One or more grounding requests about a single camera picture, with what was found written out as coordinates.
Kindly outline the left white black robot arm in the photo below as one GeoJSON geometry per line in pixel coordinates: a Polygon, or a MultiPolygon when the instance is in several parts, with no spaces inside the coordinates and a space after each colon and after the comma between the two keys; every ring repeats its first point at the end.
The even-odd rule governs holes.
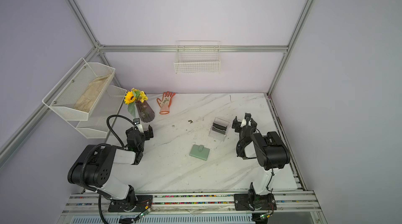
{"type": "Polygon", "coordinates": [[[154,137],[153,128],[148,126],[143,129],[139,118],[130,120],[116,114],[107,118],[106,126],[120,146],[106,143],[88,145],[69,170],[68,182],[98,193],[110,200],[112,207],[119,207],[122,211],[134,211],[149,205],[150,200],[140,202],[132,185],[112,175],[112,168],[117,164],[138,165],[143,157],[145,142],[154,137]],[[127,143],[123,143],[113,130],[110,124],[112,118],[122,118],[132,125],[125,131],[127,143]]]}

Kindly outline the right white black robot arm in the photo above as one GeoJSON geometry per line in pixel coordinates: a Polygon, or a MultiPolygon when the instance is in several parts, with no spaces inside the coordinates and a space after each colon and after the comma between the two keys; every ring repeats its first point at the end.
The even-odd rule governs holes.
{"type": "Polygon", "coordinates": [[[281,172],[291,161],[291,155],[275,131],[262,134],[257,122],[250,113],[246,113],[242,120],[235,118],[232,129],[239,134],[236,144],[236,155],[243,160],[255,159],[262,172],[250,183],[247,194],[234,196],[236,209],[276,210],[273,195],[276,179],[281,180],[281,172]]]}

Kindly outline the black cards in box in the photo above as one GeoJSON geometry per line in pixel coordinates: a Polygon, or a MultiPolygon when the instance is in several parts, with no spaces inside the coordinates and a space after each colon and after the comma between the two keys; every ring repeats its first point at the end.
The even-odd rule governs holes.
{"type": "Polygon", "coordinates": [[[222,134],[222,135],[226,135],[227,126],[226,125],[220,125],[218,123],[213,123],[211,129],[214,132],[217,132],[217,133],[222,134]]]}

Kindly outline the clear acrylic card box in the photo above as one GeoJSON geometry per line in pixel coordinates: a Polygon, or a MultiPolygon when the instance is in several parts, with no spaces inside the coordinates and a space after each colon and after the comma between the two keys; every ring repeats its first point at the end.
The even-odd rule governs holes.
{"type": "Polygon", "coordinates": [[[229,122],[216,117],[211,125],[208,136],[214,140],[225,141],[229,129],[229,122]]]}

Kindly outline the dark glass vase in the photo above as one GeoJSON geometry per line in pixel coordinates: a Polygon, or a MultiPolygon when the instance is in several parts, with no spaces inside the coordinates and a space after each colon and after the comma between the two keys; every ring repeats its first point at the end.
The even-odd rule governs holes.
{"type": "Polygon", "coordinates": [[[149,123],[155,119],[155,112],[149,105],[148,101],[137,101],[136,107],[138,111],[139,118],[144,123],[149,123]]]}

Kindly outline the yellow sunflower bouquet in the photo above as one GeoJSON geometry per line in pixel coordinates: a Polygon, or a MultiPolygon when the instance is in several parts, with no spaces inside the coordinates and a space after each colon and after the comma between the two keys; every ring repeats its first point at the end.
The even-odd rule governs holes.
{"type": "Polygon", "coordinates": [[[127,105],[128,112],[133,118],[136,118],[136,103],[139,102],[141,104],[147,100],[148,97],[144,91],[134,88],[128,91],[124,97],[124,103],[127,105]]]}

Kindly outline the orange white work glove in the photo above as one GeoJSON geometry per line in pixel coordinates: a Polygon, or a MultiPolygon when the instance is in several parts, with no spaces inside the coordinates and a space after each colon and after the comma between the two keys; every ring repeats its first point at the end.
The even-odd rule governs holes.
{"type": "Polygon", "coordinates": [[[170,106],[175,95],[176,93],[174,92],[166,91],[162,94],[162,98],[157,98],[157,103],[160,107],[161,115],[166,115],[170,113],[170,106]]]}

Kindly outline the lower white mesh shelf basket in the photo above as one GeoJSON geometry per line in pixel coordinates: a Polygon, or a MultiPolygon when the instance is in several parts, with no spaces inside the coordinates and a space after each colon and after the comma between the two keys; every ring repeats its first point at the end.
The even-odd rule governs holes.
{"type": "Polygon", "coordinates": [[[109,85],[89,120],[80,121],[75,129],[87,139],[106,138],[109,133],[106,119],[119,113],[126,92],[125,89],[109,85]]]}

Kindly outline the white mesh shelf basket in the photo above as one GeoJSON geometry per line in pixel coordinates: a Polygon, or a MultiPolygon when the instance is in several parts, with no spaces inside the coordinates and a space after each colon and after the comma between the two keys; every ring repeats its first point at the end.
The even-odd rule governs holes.
{"type": "Polygon", "coordinates": [[[87,62],[81,58],[62,80],[43,98],[43,104],[66,121],[87,121],[100,101],[102,95],[115,76],[115,68],[87,62]],[[73,107],[84,93],[89,83],[97,77],[111,75],[99,94],[89,113],[75,110],[73,107]]]}
{"type": "Polygon", "coordinates": [[[125,89],[109,85],[89,120],[80,121],[75,129],[87,139],[106,138],[109,133],[106,119],[119,113],[126,92],[125,89]]]}

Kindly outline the beige cloth glove in basket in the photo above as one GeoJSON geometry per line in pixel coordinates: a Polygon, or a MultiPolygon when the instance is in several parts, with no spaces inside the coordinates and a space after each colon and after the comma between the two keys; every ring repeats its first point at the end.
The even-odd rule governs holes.
{"type": "Polygon", "coordinates": [[[97,77],[91,81],[73,108],[78,111],[89,113],[110,76],[111,75],[109,74],[97,77]]]}

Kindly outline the upper white mesh shelf basket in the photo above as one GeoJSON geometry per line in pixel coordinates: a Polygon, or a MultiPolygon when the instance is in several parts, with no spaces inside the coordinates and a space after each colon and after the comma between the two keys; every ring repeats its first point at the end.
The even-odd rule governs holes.
{"type": "Polygon", "coordinates": [[[81,58],[62,80],[43,98],[43,104],[66,121],[87,121],[100,101],[102,95],[115,76],[115,68],[87,62],[81,58]],[[89,113],[75,110],[73,107],[84,93],[89,83],[97,77],[111,75],[99,94],[89,113]]]}

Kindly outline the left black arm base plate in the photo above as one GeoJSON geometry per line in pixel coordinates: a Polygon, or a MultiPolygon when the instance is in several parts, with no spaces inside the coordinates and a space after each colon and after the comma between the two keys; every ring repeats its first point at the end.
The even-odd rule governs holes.
{"type": "Polygon", "coordinates": [[[131,200],[111,200],[108,212],[143,212],[146,208],[151,208],[153,202],[152,195],[136,195],[131,200]]]}

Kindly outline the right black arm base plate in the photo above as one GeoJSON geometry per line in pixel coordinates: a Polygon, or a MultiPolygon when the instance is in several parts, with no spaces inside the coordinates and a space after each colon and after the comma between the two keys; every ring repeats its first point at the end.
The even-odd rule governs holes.
{"type": "Polygon", "coordinates": [[[276,200],[271,193],[267,195],[235,194],[233,197],[237,211],[277,210],[276,200]]]}

